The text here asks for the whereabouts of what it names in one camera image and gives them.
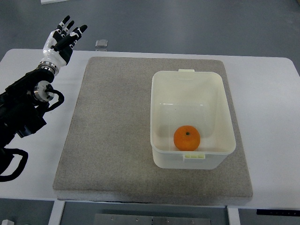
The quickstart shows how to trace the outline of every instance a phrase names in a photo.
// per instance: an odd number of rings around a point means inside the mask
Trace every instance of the translucent container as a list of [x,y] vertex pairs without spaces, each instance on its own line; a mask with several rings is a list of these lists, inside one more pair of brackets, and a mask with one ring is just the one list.
[[[191,125],[201,136],[195,151],[180,151],[177,128]],[[213,72],[159,71],[152,79],[150,141],[161,168],[214,169],[236,147],[223,81]]]

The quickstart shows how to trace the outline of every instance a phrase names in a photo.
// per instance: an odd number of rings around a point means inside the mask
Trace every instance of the black cable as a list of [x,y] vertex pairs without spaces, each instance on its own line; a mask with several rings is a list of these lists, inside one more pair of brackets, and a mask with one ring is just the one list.
[[15,155],[15,154],[22,156],[22,159],[20,160],[18,167],[16,168],[16,170],[11,175],[7,175],[7,176],[1,176],[0,175],[0,182],[6,182],[6,181],[14,180],[18,176],[20,176],[20,174],[24,170],[24,168],[26,166],[26,163],[27,163],[27,159],[28,159],[28,153],[21,150],[21,149],[5,149],[5,148],[2,148],[2,152],[4,152],[6,154],[6,156],[8,158],[10,158],[9,159],[10,161],[12,160],[12,158],[14,157],[13,155]]
[[53,109],[57,108],[58,106],[60,106],[65,101],[65,97],[58,90],[54,90],[53,88],[50,88],[49,85],[47,85],[46,87],[47,87],[47,90],[45,92],[51,92],[51,93],[58,95],[58,101],[46,110],[46,112],[49,112],[49,111],[52,111]]

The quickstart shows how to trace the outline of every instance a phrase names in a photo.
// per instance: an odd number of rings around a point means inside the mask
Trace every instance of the gray floor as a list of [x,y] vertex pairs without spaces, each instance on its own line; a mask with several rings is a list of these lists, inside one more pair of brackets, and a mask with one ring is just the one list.
[[[296,0],[69,0],[48,5],[39,0],[0,0],[0,60],[13,48],[42,49],[66,15],[75,20],[75,26],[88,25],[75,50],[94,51],[96,40],[107,39],[107,49],[117,52],[286,57],[300,73],[300,5]],[[8,204],[19,213],[40,207],[28,203],[1,200],[0,213],[14,215],[6,208]],[[73,213],[67,214],[68,205],[63,224],[68,215],[80,214],[87,207],[71,207]],[[49,219],[49,207],[40,210],[43,219]],[[28,215],[35,217],[34,212]],[[242,225],[253,221],[253,211],[248,213],[240,211]],[[280,221],[275,216],[267,221],[273,220]]]
[[15,225],[47,225],[54,201],[0,199],[0,223],[8,219]]

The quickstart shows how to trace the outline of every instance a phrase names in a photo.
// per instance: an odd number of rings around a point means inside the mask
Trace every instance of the metal plate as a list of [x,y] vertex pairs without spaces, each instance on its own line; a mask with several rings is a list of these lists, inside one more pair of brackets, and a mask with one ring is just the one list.
[[210,219],[95,214],[94,225],[210,225]]
[[96,214],[94,225],[152,225],[152,217],[117,214]]
[[95,47],[96,48],[106,48],[107,47],[107,40],[97,40]]

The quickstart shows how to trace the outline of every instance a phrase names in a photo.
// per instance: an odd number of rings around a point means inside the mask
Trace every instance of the container handle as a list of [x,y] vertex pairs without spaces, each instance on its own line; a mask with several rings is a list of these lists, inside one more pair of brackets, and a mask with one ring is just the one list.
[[198,153],[198,154],[184,154],[183,155],[183,161],[187,162],[201,162],[205,160],[205,154],[204,153]]

